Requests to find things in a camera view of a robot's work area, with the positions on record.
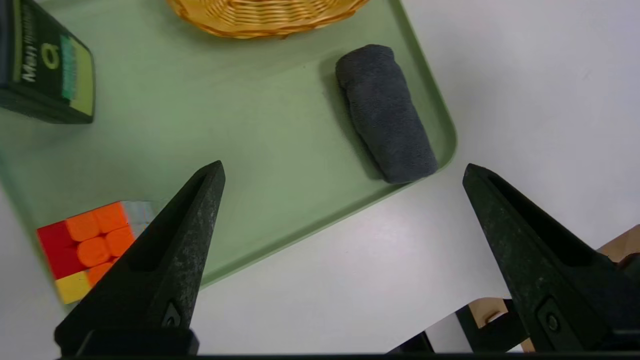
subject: white table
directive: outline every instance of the white table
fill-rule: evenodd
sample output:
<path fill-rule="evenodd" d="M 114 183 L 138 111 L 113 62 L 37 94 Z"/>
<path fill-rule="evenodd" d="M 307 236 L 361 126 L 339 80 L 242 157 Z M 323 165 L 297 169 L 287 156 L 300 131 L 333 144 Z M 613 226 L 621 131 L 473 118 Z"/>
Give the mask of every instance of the white table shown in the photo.
<path fill-rule="evenodd" d="M 201 291 L 201 353 L 386 352 L 507 295 L 461 186 L 469 162 L 592 247 L 637 223 L 639 2 L 404 2 L 458 130 L 455 160 Z M 54 357 L 63 313 L 3 194 L 0 229 L 0 352 Z"/>

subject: wicker basket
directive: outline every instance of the wicker basket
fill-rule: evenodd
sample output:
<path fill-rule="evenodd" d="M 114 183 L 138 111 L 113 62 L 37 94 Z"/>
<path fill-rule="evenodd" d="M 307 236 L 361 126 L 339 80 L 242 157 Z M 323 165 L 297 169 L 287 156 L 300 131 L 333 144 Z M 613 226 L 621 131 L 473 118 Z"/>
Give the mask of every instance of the wicker basket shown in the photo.
<path fill-rule="evenodd" d="M 283 36 L 352 16 L 369 0 L 167 0 L 176 14 L 219 36 Z"/>

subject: yellow cube square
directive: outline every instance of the yellow cube square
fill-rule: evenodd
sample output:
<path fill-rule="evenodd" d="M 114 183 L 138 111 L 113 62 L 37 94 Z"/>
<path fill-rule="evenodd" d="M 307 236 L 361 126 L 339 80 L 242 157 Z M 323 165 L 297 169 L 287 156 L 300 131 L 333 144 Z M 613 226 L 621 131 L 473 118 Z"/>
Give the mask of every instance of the yellow cube square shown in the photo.
<path fill-rule="evenodd" d="M 58 287 L 62 302 L 65 304 L 82 300 L 91 290 L 89 279 L 84 271 L 56 280 L 56 287 Z"/>

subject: green tray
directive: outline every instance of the green tray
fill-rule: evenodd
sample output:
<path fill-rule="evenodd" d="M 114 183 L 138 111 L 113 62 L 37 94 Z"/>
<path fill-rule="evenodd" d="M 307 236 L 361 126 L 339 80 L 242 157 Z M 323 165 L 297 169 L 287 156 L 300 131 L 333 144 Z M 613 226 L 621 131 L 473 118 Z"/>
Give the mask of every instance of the green tray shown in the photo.
<path fill-rule="evenodd" d="M 441 168 L 454 155 L 453 123 L 399 1 L 285 40 L 216 38 L 160 0 L 44 7 L 93 52 L 97 105 L 89 126 L 0 111 L 0 178 L 32 233 L 116 200 L 169 199 L 221 160 L 206 285 L 398 191 L 353 130 L 333 72 L 367 44 L 395 51 Z"/>

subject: gray towel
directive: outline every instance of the gray towel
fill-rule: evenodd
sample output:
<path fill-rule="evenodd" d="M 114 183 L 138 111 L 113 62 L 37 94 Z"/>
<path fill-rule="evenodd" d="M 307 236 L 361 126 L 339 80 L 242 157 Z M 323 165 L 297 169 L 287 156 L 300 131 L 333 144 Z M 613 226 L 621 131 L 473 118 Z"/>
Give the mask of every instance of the gray towel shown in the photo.
<path fill-rule="evenodd" d="M 336 64 L 353 125 L 384 178 L 409 183 L 438 170 L 394 52 L 381 45 L 351 51 Z"/>

